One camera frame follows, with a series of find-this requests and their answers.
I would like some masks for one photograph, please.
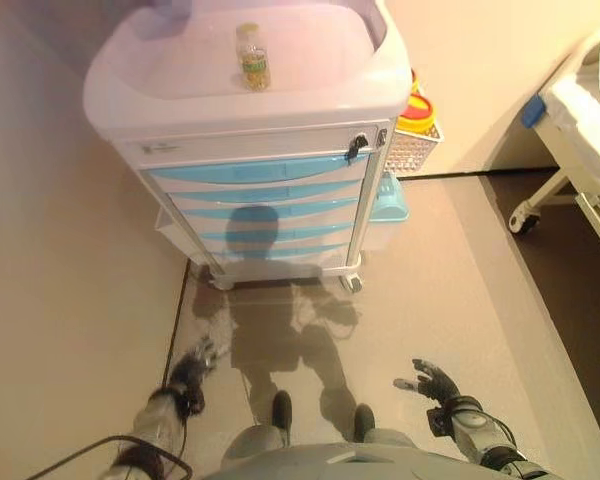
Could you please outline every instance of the bed wheel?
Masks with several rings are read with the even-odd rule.
[[[211,279],[209,283],[212,287],[214,287],[216,290],[220,290],[221,292],[228,292],[229,290],[233,290],[233,287],[235,287],[235,283],[228,280],[219,280],[217,278]]]
[[[536,226],[538,220],[540,220],[538,215],[522,217],[520,215],[516,215],[514,212],[514,214],[511,215],[511,218],[509,218],[509,230],[511,230],[511,233],[515,235],[524,235]]]
[[[358,293],[360,290],[362,290],[362,280],[360,280],[360,276],[357,273],[340,277],[340,282],[348,292]]]
[[[538,208],[531,207],[528,200],[522,202],[509,217],[509,230],[514,235],[524,235],[540,220]]]

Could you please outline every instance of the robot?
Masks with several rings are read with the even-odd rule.
[[[204,410],[202,384],[218,356],[212,342],[204,338],[175,365],[168,384],[150,396],[129,435],[96,442],[27,480],[37,480],[108,441],[122,443],[117,458],[99,480],[178,478],[171,475],[176,466],[186,472],[182,480],[191,478],[191,468],[179,456],[186,441],[187,420]],[[373,411],[364,404],[357,407],[353,419],[353,443],[293,446],[291,399],[279,391],[272,404],[271,425],[244,430],[225,453],[221,469],[206,478],[560,480],[527,460],[518,451],[510,429],[486,413],[475,398],[461,395],[442,369],[421,359],[414,359],[413,366],[419,372],[417,380],[396,379],[394,385],[437,402],[427,411],[432,433],[450,436],[469,462],[422,451],[404,433],[376,428]]]

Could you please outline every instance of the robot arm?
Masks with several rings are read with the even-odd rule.
[[[513,478],[559,480],[529,462],[518,451],[509,427],[484,412],[475,398],[460,395],[458,387],[444,371],[420,359],[413,360],[413,365],[421,372],[418,381],[396,379],[394,385],[418,392],[440,404],[427,411],[429,426],[436,437],[450,436],[470,462]]]
[[[129,436],[146,443],[123,443],[100,480],[164,480],[169,476],[172,463],[165,462],[157,449],[178,457],[182,454],[187,420],[204,409],[202,381],[215,367],[217,358],[213,344],[204,338],[175,365],[167,386],[149,397],[133,422]]]

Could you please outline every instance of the bed frame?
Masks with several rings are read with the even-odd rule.
[[[599,48],[596,47],[599,44],[600,31],[578,46],[542,87],[539,96],[534,99],[542,98],[543,93],[563,76],[575,73],[582,65],[598,61]],[[527,111],[532,111],[525,112],[531,117],[534,116],[534,109],[538,111],[537,102],[535,105],[532,102],[527,106]],[[514,234],[523,235],[538,223],[541,207],[575,202],[600,237],[600,184],[588,171],[587,165],[573,144],[554,125],[551,117],[547,113],[538,116],[539,118],[529,123],[533,123],[533,129],[549,149],[560,169],[536,193],[518,205],[509,218],[509,230]],[[575,195],[560,194],[562,187],[568,183],[575,188],[577,192]]]

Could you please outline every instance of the lock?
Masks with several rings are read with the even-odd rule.
[[[351,144],[349,145],[349,150],[347,151],[346,155],[347,162],[349,162],[349,165],[351,165],[351,163],[353,163],[353,160],[358,156],[360,149],[368,145],[369,140],[367,140],[367,136],[364,133],[359,133],[358,135],[356,135],[356,138],[354,138],[351,141]]]
[[[378,141],[376,142],[376,147],[380,148],[387,143],[387,129],[383,128],[378,132]]]

